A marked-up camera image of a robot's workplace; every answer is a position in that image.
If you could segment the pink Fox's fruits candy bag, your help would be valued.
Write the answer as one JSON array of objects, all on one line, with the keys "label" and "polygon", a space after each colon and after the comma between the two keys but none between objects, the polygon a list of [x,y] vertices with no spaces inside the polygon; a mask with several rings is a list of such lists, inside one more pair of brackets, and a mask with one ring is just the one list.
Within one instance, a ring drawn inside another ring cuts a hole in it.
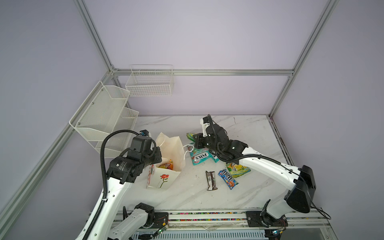
[{"label": "pink Fox's fruits candy bag", "polygon": [[174,164],[172,160],[169,160],[166,163],[162,163],[161,165],[158,166],[160,169],[167,169],[167,170],[173,170],[174,169]]}]

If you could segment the white flowered paper bag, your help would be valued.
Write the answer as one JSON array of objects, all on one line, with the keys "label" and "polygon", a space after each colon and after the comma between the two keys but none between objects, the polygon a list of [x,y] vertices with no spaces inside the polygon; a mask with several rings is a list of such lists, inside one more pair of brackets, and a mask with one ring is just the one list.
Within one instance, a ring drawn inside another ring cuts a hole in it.
[{"label": "white flowered paper bag", "polygon": [[156,144],[162,158],[160,163],[151,165],[147,188],[165,191],[173,185],[186,166],[186,153],[189,151],[180,137],[168,137],[164,133],[158,135]]}]

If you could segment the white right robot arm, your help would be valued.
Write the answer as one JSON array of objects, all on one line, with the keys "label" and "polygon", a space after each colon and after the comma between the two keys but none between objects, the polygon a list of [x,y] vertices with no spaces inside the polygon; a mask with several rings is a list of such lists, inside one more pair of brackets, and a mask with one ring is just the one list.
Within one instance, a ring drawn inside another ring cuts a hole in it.
[{"label": "white right robot arm", "polygon": [[203,131],[194,134],[195,148],[207,148],[225,163],[235,163],[255,170],[285,187],[273,200],[267,200],[260,213],[262,225],[269,227],[292,211],[307,214],[311,211],[316,183],[313,170],[283,164],[254,150],[246,143],[229,139],[217,124],[203,124]]}]

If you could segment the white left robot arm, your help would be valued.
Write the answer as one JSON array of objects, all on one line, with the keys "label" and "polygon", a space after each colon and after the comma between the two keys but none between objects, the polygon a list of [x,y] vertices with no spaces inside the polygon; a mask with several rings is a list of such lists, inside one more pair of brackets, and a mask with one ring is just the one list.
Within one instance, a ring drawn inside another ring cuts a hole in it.
[{"label": "white left robot arm", "polygon": [[107,142],[122,131],[109,134],[100,149],[103,190],[87,223],[78,235],[79,240],[130,240],[141,227],[153,224],[154,208],[140,203],[118,226],[112,227],[124,196],[133,186],[143,170],[162,161],[160,148],[156,142],[141,133],[134,133],[131,146],[105,165],[105,147]]}]

